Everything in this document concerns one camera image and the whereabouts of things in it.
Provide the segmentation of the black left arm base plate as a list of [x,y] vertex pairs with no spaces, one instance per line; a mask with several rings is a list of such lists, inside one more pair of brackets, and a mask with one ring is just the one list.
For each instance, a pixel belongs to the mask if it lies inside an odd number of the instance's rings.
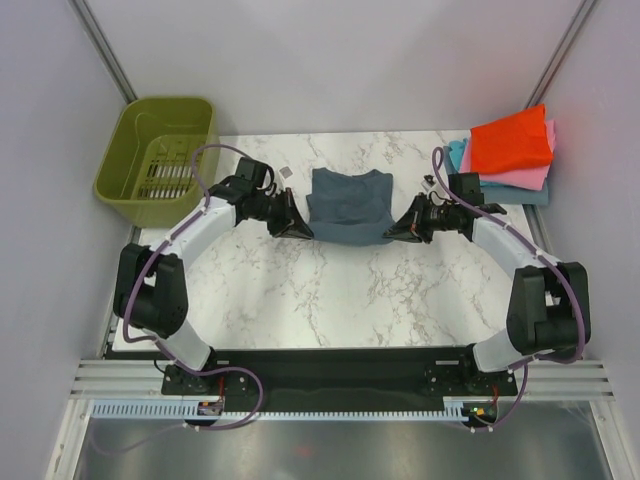
[[246,396],[251,378],[245,373],[231,372],[211,376],[196,376],[175,365],[164,371],[162,395],[172,396]]

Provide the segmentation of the slate blue t shirt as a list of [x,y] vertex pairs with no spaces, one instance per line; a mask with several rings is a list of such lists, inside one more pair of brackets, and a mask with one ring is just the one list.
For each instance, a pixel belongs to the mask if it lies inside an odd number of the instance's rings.
[[393,182],[392,174],[376,169],[352,176],[315,169],[306,196],[314,239],[353,247],[389,244],[384,233],[394,225]]

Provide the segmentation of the olive green plastic basket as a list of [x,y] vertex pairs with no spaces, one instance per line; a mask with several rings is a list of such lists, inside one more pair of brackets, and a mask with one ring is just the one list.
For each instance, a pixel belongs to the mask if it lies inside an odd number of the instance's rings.
[[138,228],[168,228],[203,197],[191,167],[207,186],[219,162],[216,109],[200,97],[155,96],[124,109],[111,137],[94,194]]

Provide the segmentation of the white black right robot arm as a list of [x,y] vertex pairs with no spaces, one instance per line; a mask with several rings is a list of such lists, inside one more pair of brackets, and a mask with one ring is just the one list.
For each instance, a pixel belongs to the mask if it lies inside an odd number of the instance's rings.
[[591,332],[586,269],[529,241],[508,222],[503,207],[485,201],[476,174],[451,174],[444,190],[449,197],[440,204],[428,194],[416,195],[384,236],[428,244],[437,232],[455,231],[489,254],[511,279],[505,326],[473,345],[473,359],[457,371],[460,386],[477,394],[493,383],[494,372],[534,359],[578,360]]

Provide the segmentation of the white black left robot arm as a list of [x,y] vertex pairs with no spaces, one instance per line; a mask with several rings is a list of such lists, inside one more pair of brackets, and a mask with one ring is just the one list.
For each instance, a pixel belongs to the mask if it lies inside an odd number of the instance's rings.
[[130,243],[121,251],[113,312],[129,344],[149,341],[185,370],[185,382],[208,393],[219,382],[215,351],[188,319],[186,272],[219,237],[245,220],[264,222],[274,238],[311,240],[288,187],[275,185],[269,165],[242,157],[233,175],[207,188],[204,198],[151,245]]

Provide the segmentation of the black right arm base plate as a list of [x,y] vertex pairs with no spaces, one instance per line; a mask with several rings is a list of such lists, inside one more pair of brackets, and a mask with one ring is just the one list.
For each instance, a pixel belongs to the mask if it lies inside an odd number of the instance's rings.
[[425,369],[428,391],[436,396],[493,397],[515,396],[518,388],[507,371],[484,373],[460,362],[436,361]]

